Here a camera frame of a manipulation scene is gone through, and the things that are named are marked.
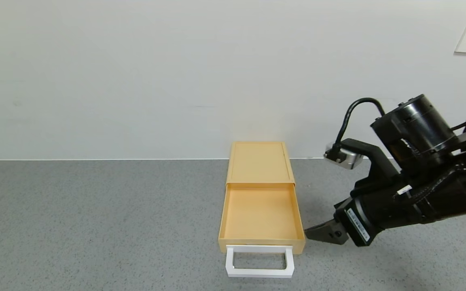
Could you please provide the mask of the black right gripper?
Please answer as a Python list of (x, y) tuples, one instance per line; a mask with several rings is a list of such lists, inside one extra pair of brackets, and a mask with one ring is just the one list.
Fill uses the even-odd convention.
[(309, 240), (336, 245), (350, 236), (358, 247), (369, 246), (383, 230), (419, 223), (419, 208), (405, 203), (412, 190), (401, 180), (359, 180), (349, 197), (335, 204), (334, 219), (309, 227), (304, 234)]

